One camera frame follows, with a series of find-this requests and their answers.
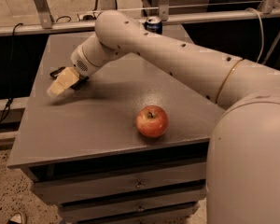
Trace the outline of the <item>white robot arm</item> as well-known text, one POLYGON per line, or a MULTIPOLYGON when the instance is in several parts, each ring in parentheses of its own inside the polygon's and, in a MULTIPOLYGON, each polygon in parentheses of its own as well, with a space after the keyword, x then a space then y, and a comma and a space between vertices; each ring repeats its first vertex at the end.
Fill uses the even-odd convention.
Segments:
POLYGON ((135 53, 225 112, 206 162, 208 224, 280 224, 280 72, 240 57, 151 33, 108 10, 48 89, 57 96, 106 63, 135 53))

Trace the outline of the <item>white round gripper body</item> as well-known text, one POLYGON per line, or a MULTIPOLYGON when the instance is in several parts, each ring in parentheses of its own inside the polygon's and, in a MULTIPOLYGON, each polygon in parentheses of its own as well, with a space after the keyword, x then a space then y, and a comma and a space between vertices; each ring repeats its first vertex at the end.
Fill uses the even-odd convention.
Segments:
POLYGON ((84 77, 97 72, 102 65, 100 51, 95 46, 79 45, 71 55, 75 69, 84 77))

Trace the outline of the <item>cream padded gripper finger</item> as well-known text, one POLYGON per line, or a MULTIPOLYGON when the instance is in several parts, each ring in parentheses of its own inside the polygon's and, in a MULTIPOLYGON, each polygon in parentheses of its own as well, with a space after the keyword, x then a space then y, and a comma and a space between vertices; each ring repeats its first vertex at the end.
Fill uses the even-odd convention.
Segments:
POLYGON ((54 98, 79 82, 79 73, 73 67, 61 67, 52 72, 52 84, 47 90, 49 97, 54 98))

